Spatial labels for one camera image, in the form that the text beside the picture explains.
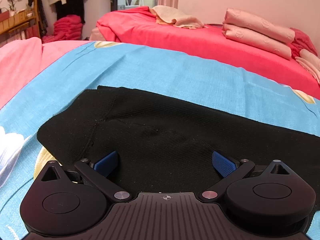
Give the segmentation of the black pants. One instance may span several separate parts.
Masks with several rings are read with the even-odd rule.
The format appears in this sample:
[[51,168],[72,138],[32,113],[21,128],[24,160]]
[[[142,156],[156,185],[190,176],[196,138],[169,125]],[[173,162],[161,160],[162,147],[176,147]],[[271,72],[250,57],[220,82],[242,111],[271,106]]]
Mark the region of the black pants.
[[200,194],[218,181],[213,152],[260,165],[280,159],[319,191],[319,137],[138,89],[85,90],[37,139],[67,166],[117,152],[118,185],[132,194]]

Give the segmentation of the blue floral bedsheet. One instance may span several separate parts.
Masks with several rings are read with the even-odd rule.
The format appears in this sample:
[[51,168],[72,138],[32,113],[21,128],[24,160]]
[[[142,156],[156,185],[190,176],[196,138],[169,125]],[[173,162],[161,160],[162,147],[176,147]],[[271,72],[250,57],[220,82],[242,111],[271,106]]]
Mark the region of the blue floral bedsheet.
[[1,239],[27,230],[20,203],[43,164],[39,127],[83,90],[146,90],[319,135],[319,101],[301,90],[215,60],[147,46],[88,42],[66,53],[1,107]]

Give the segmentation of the lower pink pillow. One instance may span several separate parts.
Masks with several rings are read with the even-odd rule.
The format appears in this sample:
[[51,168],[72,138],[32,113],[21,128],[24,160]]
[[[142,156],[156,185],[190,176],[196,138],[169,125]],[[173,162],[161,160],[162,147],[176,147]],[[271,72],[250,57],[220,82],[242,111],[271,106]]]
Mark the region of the lower pink pillow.
[[291,48],[289,46],[256,31],[237,27],[236,25],[224,24],[222,33],[229,40],[268,51],[287,60],[291,59]]

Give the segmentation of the pink pillow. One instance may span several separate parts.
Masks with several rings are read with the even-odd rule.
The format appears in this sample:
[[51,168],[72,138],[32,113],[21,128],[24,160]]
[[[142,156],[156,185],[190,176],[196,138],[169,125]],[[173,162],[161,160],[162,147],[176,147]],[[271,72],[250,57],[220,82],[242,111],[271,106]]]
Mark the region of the pink pillow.
[[295,39],[294,30],[238,9],[228,8],[223,23],[253,30],[283,43],[292,43]]
[[236,25],[224,24],[222,33],[229,40],[268,51],[287,60],[291,59],[291,48],[289,46],[256,31],[237,27]]

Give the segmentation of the rolled cream blanket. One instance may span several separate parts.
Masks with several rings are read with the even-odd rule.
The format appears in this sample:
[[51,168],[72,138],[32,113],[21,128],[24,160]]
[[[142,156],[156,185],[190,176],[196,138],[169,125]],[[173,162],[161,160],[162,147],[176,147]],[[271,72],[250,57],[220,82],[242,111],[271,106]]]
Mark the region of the rolled cream blanket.
[[295,57],[295,60],[313,76],[317,83],[319,83],[319,58],[315,54],[306,49],[302,49],[299,52],[299,56]]

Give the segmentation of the pink blanket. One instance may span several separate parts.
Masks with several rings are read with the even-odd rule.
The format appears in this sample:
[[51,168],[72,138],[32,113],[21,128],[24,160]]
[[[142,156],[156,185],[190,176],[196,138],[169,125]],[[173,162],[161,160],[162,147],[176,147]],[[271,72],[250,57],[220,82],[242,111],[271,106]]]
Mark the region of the pink blanket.
[[1,107],[53,62],[88,41],[42,43],[37,37],[1,47]]

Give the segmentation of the folded red blanket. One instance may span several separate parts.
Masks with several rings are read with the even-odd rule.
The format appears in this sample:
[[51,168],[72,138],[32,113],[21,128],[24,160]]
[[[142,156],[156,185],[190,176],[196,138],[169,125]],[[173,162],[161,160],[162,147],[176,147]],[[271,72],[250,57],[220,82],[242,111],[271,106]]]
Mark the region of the folded red blanket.
[[318,56],[317,50],[312,43],[310,37],[302,32],[299,29],[291,28],[295,32],[294,40],[288,44],[291,49],[292,58],[294,59],[297,56],[300,56],[300,51],[302,49],[306,49],[307,51],[313,53],[314,55]]

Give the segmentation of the red blanket pile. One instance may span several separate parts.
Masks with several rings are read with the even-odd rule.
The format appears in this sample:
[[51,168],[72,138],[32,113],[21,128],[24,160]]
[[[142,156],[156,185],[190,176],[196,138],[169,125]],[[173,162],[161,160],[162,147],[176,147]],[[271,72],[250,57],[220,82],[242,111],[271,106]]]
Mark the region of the red blanket pile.
[[42,38],[43,43],[64,41],[64,40],[80,40],[82,37],[83,24],[80,16],[67,15],[54,23],[54,31],[52,35],[45,35]]

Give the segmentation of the red bedsheet bed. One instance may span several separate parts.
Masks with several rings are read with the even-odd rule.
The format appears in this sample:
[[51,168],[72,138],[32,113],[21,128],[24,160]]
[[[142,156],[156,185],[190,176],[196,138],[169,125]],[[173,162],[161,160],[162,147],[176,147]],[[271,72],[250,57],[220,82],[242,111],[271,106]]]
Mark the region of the red bedsheet bed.
[[219,27],[209,25],[185,29],[160,25],[148,7],[108,12],[97,21],[96,26],[107,41],[181,51],[216,60],[242,67],[319,98],[318,82],[297,61],[228,40]]

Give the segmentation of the upper pink pillow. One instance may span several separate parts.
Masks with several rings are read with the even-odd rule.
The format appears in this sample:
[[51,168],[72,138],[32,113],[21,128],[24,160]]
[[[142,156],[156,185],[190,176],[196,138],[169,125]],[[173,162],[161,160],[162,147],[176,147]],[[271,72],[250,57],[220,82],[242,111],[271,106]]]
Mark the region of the upper pink pillow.
[[223,23],[253,30],[283,43],[292,43],[295,39],[294,30],[238,9],[228,8]]

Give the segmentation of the peach towel on bed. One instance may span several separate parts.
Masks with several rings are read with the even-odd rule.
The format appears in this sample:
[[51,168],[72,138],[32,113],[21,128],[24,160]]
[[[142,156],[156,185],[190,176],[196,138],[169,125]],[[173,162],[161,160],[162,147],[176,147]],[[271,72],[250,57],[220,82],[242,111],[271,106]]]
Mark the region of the peach towel on bed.
[[172,25],[178,28],[198,29],[204,28],[204,24],[195,16],[187,15],[174,7],[157,5],[150,9],[155,16],[156,23],[160,25]]

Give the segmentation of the wooden shelf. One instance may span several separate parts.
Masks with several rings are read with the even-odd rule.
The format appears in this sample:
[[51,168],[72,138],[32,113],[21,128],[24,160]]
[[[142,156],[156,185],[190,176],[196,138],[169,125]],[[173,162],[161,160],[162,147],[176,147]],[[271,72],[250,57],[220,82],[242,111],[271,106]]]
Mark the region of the wooden shelf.
[[41,38],[40,0],[27,0],[26,9],[10,16],[11,11],[1,13],[1,47],[14,40]]

